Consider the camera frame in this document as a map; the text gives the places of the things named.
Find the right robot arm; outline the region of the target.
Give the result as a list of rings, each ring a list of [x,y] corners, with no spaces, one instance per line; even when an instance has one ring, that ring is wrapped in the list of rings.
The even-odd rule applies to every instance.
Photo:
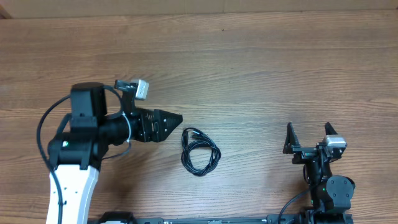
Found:
[[[341,159],[347,147],[344,137],[330,123],[325,124],[325,137],[313,147],[300,145],[293,124],[287,125],[283,153],[293,155],[293,164],[303,165],[303,178],[308,189],[290,199],[278,214],[278,223],[353,223],[346,211],[351,208],[355,182],[349,177],[332,174],[330,164]],[[296,215],[284,215],[287,207],[309,194],[311,206]]]

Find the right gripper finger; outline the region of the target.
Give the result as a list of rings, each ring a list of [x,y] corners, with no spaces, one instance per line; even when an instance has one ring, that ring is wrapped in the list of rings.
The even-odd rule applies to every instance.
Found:
[[[331,125],[330,122],[326,122],[325,125],[325,134],[326,135],[337,135],[338,133],[335,131],[335,129],[333,128],[333,126]]]
[[[301,148],[297,135],[294,131],[292,122],[287,124],[287,134],[284,143],[283,153],[284,154],[294,154],[297,150]]]

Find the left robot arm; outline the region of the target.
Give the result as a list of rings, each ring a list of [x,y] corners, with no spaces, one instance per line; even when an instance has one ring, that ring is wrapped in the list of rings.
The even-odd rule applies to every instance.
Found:
[[[47,223],[87,223],[109,145],[161,142],[182,123],[180,114],[135,106],[136,100],[146,98],[148,88],[144,80],[72,86],[67,96],[71,113],[62,119],[45,157],[51,189]]]

